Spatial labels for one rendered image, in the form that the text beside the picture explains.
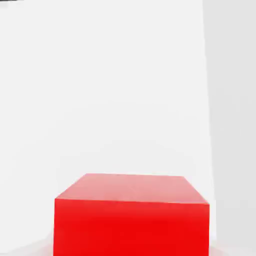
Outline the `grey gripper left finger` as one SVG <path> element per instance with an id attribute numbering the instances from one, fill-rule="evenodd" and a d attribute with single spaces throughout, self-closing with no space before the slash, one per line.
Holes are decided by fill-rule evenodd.
<path id="1" fill-rule="evenodd" d="M 50 233 L 45 239 L 16 248 L 10 252 L 0 253 L 0 256 L 53 256 L 53 233 Z"/>

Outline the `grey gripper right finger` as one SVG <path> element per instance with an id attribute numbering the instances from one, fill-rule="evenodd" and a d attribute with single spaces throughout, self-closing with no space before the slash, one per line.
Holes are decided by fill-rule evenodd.
<path id="1" fill-rule="evenodd" d="M 209 247 L 209 256 L 227 256 L 227 253 L 216 246 L 211 245 Z"/>

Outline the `small red cube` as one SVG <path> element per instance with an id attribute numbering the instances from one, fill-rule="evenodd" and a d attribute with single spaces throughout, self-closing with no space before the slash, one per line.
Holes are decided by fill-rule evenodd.
<path id="1" fill-rule="evenodd" d="M 53 256 L 209 256 L 209 225 L 182 176 L 87 173 L 55 198 Z"/>

